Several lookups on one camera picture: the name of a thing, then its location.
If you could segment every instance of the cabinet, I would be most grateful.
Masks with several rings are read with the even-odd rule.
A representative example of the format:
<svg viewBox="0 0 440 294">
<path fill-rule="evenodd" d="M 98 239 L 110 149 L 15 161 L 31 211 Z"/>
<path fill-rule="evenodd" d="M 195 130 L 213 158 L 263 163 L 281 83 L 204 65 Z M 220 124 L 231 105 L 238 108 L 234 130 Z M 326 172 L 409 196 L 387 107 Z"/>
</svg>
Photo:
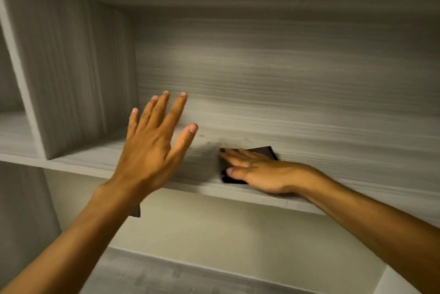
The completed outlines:
<svg viewBox="0 0 440 294">
<path fill-rule="evenodd" d="M 271 145 L 440 224 L 439 0 L 0 4 L 0 161 L 108 178 L 131 109 L 186 91 L 168 188 L 320 213 L 221 183 L 218 148 Z"/>
</svg>

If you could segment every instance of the black wallet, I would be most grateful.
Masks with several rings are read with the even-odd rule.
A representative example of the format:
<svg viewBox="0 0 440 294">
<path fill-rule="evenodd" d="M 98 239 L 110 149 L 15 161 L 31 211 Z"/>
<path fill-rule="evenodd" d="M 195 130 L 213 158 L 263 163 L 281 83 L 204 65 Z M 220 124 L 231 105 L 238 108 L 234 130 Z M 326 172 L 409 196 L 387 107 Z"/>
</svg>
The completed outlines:
<svg viewBox="0 0 440 294">
<path fill-rule="evenodd" d="M 259 153 L 266 155 L 271 160 L 278 161 L 278 158 L 276 157 L 274 151 L 272 150 L 271 146 L 267 147 L 259 147 L 259 148 L 252 148 L 248 149 L 249 151 L 253 151 L 254 153 Z M 223 158 L 220 158 L 220 178 L 223 183 L 230 183 L 230 184 L 247 184 L 244 180 L 235 180 L 230 178 L 226 174 L 226 169 L 232 167 L 228 162 L 226 162 Z"/>
</svg>

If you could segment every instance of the beige wall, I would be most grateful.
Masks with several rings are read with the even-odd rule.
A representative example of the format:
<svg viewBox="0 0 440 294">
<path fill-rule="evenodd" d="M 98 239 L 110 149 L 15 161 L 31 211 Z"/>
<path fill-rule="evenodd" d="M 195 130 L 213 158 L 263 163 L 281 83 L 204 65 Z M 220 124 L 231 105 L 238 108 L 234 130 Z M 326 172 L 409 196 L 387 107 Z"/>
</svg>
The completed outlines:
<svg viewBox="0 0 440 294">
<path fill-rule="evenodd" d="M 46 170 L 62 228 L 104 180 Z M 327 216 L 162 189 L 111 246 L 327 294 L 371 294 L 385 265 Z"/>
</svg>

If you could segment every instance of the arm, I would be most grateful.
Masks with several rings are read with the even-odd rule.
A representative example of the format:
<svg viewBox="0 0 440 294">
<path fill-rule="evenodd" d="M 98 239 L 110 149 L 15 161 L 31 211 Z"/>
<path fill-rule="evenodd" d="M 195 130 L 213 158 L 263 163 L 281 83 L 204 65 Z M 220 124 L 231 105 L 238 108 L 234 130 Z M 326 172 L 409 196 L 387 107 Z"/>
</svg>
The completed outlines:
<svg viewBox="0 0 440 294">
<path fill-rule="evenodd" d="M 423 294 L 440 293 L 440 229 L 355 192 L 300 163 L 227 149 L 231 178 L 262 191 L 297 193 L 355 235 Z"/>
<path fill-rule="evenodd" d="M 197 125 L 187 126 L 175 146 L 170 141 L 186 94 L 165 118 L 169 93 L 147 104 L 138 122 L 134 109 L 127 143 L 113 177 L 99 186 L 72 225 L 26 267 L 1 294 L 79 293 L 107 245 L 135 206 L 163 186 L 177 170 Z"/>
</svg>

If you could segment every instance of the person's right hand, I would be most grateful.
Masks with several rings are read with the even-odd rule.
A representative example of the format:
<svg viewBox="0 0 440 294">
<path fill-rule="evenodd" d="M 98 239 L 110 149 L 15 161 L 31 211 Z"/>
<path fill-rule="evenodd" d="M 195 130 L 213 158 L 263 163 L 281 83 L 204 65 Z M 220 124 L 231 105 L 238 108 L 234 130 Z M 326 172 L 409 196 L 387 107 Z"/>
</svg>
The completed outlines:
<svg viewBox="0 0 440 294">
<path fill-rule="evenodd" d="M 220 157 L 234 166 L 226 171 L 230 178 L 244 180 L 254 188 L 269 193 L 302 194 L 314 177 L 323 175 L 309 165 L 273 161 L 245 149 L 225 149 L 220 152 Z"/>
</svg>

